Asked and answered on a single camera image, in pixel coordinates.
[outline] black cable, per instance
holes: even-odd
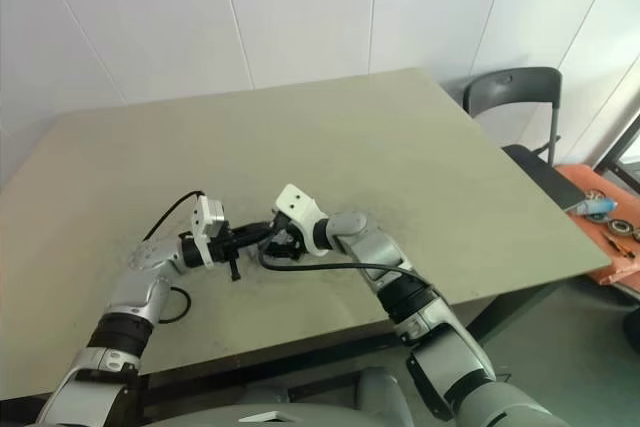
[[[395,267],[392,265],[383,265],[383,264],[363,264],[363,263],[336,263],[336,264],[317,264],[317,265],[277,265],[271,264],[264,259],[264,250],[266,246],[269,245],[271,240],[275,237],[272,235],[265,241],[263,247],[258,249],[258,262],[267,270],[275,270],[278,272],[309,272],[312,270],[334,270],[334,269],[379,269],[386,270],[389,272],[398,272],[402,275],[407,275],[409,277],[413,277],[414,279],[421,282],[425,287],[431,286],[429,282],[427,282],[420,274],[412,271],[405,270],[401,267]]]
[[[191,310],[191,296],[189,295],[189,293],[186,290],[181,289],[180,287],[171,287],[171,290],[182,294],[184,296],[184,299],[187,301],[187,306],[184,308],[184,310],[181,313],[179,313],[175,317],[169,317],[168,319],[160,319],[158,321],[159,324],[173,324],[174,322],[177,322],[180,319],[182,319]]]
[[[169,209],[164,214],[162,214],[162,217],[158,219],[158,221],[153,225],[153,227],[151,227],[151,230],[147,232],[147,235],[144,236],[144,239],[142,239],[142,241],[144,242],[145,240],[149,240],[151,236],[155,233],[155,231],[158,230],[158,227],[160,227],[160,225],[162,225],[162,223],[167,219],[167,217],[169,217],[171,212],[176,210],[176,207],[178,207],[182,202],[187,200],[192,195],[195,195],[196,197],[200,197],[201,195],[204,195],[204,192],[201,190],[192,190],[191,192],[184,194],[182,197],[176,200],[174,204],[171,207],[169,207]]]

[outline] chair backrest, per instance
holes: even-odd
[[[550,102],[560,108],[562,74],[552,67],[500,70],[472,81],[464,91],[462,107],[471,116],[503,104]]]

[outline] beige table top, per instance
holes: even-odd
[[[180,195],[232,226],[268,219],[292,182],[328,213],[369,211],[453,303],[593,270],[607,257],[415,70],[62,117],[0,195],[0,398],[52,390],[85,345],[129,253]],[[187,204],[160,235],[187,227]],[[153,372],[385,318],[355,272],[240,262],[187,276]]]

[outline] gray floor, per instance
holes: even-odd
[[[481,303],[458,306],[459,315],[472,317]],[[640,425],[640,355],[621,331],[623,316],[634,307],[584,280],[560,287],[485,347],[496,371],[524,389],[575,427]],[[426,410],[404,367],[407,351],[388,349],[317,369],[296,372],[263,384],[287,387],[384,366],[400,383],[416,426],[445,425]],[[242,394],[231,389],[186,403],[167,406],[181,411],[233,403]],[[354,390],[345,387],[305,402],[353,406]]]

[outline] black chair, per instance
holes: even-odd
[[[504,152],[524,170],[563,210],[584,200],[584,193],[553,168],[558,135],[558,111],[562,74],[551,67],[524,67],[501,70],[473,80],[465,89],[462,106],[471,116],[493,107],[521,102],[551,104],[549,141],[533,151],[523,145],[508,145]],[[549,149],[547,162],[538,157]]]

